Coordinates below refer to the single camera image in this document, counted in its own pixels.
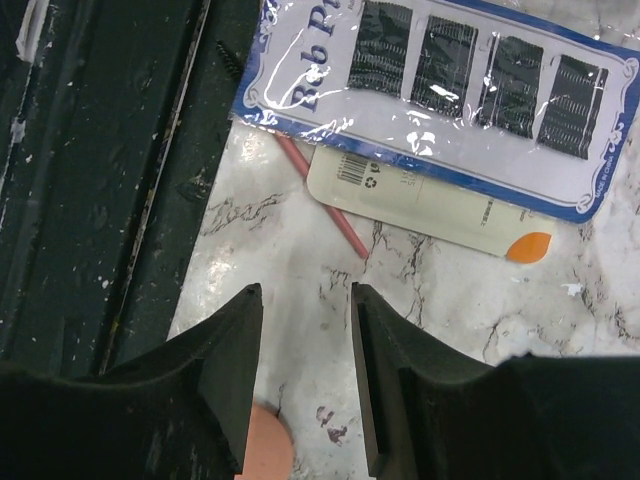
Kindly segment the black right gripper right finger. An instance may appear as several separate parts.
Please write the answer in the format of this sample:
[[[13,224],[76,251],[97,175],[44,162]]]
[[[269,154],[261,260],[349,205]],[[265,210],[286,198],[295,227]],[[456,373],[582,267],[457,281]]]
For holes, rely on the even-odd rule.
[[[635,479],[639,360],[510,358],[491,366],[354,284],[351,324],[375,479]]]

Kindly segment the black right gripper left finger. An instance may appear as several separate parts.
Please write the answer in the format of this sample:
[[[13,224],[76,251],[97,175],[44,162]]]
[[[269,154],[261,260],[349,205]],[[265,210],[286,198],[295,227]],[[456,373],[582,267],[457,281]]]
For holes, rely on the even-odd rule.
[[[262,289],[99,377],[1,366],[5,479],[231,479],[243,469]]]

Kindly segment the pink mascara wand brush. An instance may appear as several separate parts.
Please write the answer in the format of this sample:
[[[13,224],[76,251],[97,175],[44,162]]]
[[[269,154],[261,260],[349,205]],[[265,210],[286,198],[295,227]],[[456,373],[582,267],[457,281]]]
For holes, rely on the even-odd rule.
[[[244,63],[222,40],[215,42],[215,48],[226,73],[235,85],[239,87],[244,75]],[[324,193],[324,189],[320,187],[320,183],[315,179],[312,171],[313,164],[307,161],[307,158],[293,139],[279,131],[273,131],[272,135],[286,157],[301,175],[312,197],[324,207],[356,254],[361,259],[367,260],[369,258],[369,249],[345,216],[344,206],[346,203],[337,198],[332,198],[328,192]]]

